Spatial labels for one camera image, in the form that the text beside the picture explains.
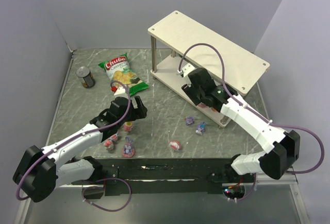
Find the small purple bunny head toy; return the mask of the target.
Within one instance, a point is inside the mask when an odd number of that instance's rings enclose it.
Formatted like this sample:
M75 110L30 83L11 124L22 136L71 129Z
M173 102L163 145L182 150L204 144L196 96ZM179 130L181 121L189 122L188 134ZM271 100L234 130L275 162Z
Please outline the small purple bunny head toy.
M193 125L195 121L195 117L194 116L188 116L185 118L185 124L187 126Z

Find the purple bunny blue ears toy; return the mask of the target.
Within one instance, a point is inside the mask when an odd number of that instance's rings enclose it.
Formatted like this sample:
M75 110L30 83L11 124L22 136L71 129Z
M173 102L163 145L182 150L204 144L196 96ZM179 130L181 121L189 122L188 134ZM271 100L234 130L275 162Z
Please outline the purple bunny blue ears toy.
M198 124L195 133L197 135L203 135L205 132L205 127L206 127L207 123L206 122L201 122L200 124Z

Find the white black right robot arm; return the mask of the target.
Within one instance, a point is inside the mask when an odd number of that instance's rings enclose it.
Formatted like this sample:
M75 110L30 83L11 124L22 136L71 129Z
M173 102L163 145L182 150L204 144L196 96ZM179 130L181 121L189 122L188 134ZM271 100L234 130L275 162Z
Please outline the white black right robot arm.
M262 147L261 152L232 157L230 173L265 173L278 180L298 159L300 136L297 132L273 127L235 89L226 84L217 85L205 68L188 64L178 74L186 82L181 89L195 105L204 104L228 117Z

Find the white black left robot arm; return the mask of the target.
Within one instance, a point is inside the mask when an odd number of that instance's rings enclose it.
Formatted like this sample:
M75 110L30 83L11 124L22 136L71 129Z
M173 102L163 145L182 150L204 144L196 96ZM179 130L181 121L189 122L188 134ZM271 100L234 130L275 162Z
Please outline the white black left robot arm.
M147 108L141 98L136 96L134 100L136 107L130 98L117 97L109 108L62 141L43 148L29 147L13 175L13 181L18 186L16 198L23 201L24 198L20 196L23 191L26 198L40 202L62 185L82 180L99 180L103 166L98 160L91 156L77 162L70 160L89 147L110 138L125 122L146 118Z

